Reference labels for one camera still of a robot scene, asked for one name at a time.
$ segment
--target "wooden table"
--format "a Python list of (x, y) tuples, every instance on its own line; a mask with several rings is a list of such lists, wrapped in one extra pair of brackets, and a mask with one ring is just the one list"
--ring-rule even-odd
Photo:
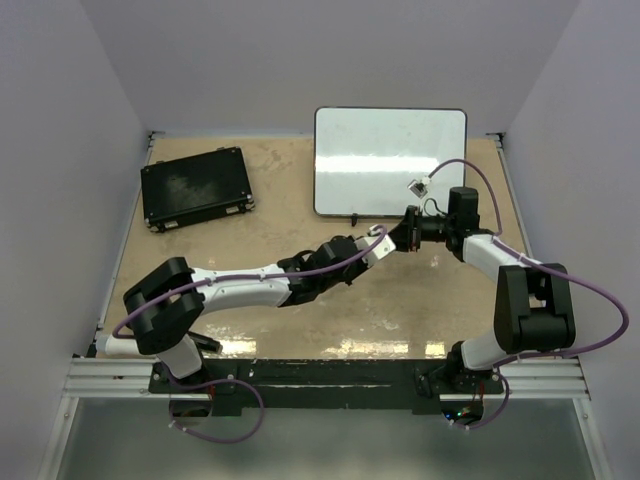
[[(163, 234), (144, 225), (139, 199), (105, 319), (111, 330), (124, 318), (123, 293), (169, 257), (192, 267), (256, 268), (316, 249), (334, 235), (361, 235), (378, 223), (321, 218), (313, 211), (311, 138), (158, 139), (150, 163), (215, 150), (242, 148), (256, 208), (246, 215)], [(503, 239), (524, 249), (495, 144), (468, 141), (467, 158), (489, 177), (504, 223)], [(467, 185), (480, 193), (481, 225), (495, 230), (491, 199), (467, 169)], [(390, 228), (395, 220), (381, 220)], [(250, 307), (201, 317), (193, 330), (220, 340), (223, 356), (261, 358), (438, 358), (458, 340), (484, 333), (493, 323), (495, 285), (460, 263), (442, 244), (418, 253), (396, 253), (351, 287), (338, 285), (315, 302), (288, 308)]]

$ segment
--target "white arm segment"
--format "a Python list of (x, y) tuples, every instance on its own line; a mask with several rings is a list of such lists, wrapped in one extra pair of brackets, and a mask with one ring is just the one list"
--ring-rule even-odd
[(169, 350), (158, 353), (158, 358), (169, 368), (171, 374), (180, 379), (196, 373), (202, 367), (202, 359), (195, 342), (185, 335), (180, 343)]
[(465, 340), (461, 348), (462, 361), (469, 370), (491, 370), (500, 360), (511, 356), (498, 345), (493, 328), (484, 335)]
[[(284, 270), (275, 263), (263, 268), (252, 270), (225, 270), (211, 271), (194, 268), (191, 278), (194, 282), (205, 278), (215, 278), (226, 275), (269, 275), (273, 273), (284, 273)], [(265, 280), (225, 280), (210, 286), (197, 289), (198, 293), (204, 295), (204, 310), (200, 315), (226, 310), (228, 308), (240, 307), (277, 307), (282, 305), (289, 298), (288, 278), (273, 278)]]
[(103, 333), (96, 338), (96, 350), (105, 355), (136, 355), (139, 357), (152, 357), (153, 355), (140, 355), (138, 344), (131, 338), (115, 338), (111, 334)]
[(488, 234), (472, 235), (465, 238), (462, 250), (464, 263), (473, 265), (494, 283), (498, 282), (498, 270), (501, 266), (520, 265), (526, 267), (524, 263), (496, 247), (491, 238), (492, 235)]
[[(518, 259), (496, 247), (491, 238), (492, 235), (487, 234), (467, 237), (463, 247), (464, 262), (476, 267), (494, 283), (498, 282), (501, 266), (526, 267)], [(510, 356), (498, 345), (493, 327), (484, 335), (466, 340), (462, 344), (462, 360), (469, 370), (490, 370), (494, 364)]]
[[(140, 355), (138, 345), (133, 339), (114, 338), (113, 335), (100, 335), (96, 339), (96, 350), (107, 355)], [(180, 343), (159, 353), (157, 357), (162, 360), (176, 378), (184, 378), (200, 370), (202, 361), (198, 355), (198, 349), (188, 335), (185, 335)]]

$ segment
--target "black case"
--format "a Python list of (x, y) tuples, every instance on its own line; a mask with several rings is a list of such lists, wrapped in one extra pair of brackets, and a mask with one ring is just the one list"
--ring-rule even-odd
[(144, 221), (155, 232), (245, 213), (254, 207), (239, 147), (158, 162), (143, 168), (140, 178)]

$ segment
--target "black mounting plate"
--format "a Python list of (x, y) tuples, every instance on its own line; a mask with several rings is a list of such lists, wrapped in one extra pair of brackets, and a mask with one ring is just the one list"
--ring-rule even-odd
[[(212, 378), (244, 380), (254, 386), (267, 408), (410, 410), (415, 415), (439, 415), (440, 395), (472, 394), (477, 381), (486, 394), (502, 393), (490, 372), (454, 383), (432, 375), (445, 360), (258, 360), (205, 359)], [(160, 363), (154, 365), (150, 393), (178, 394)], [(255, 408), (251, 392), (241, 386), (215, 389), (213, 415), (237, 416)]]

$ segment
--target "white wall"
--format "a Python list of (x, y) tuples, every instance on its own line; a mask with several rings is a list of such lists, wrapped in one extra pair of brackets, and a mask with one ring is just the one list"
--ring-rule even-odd
[(95, 328), (144, 131), (77, 0), (0, 2), (0, 477), (38, 471)]
[[(631, 328), (582, 362), (616, 478), (638, 478), (640, 3), (583, 0), (506, 137), (534, 252), (619, 295)], [(577, 344), (619, 315), (572, 290)]]
[(304, 131), (319, 106), (504, 131), (578, 0), (81, 0), (145, 125)]

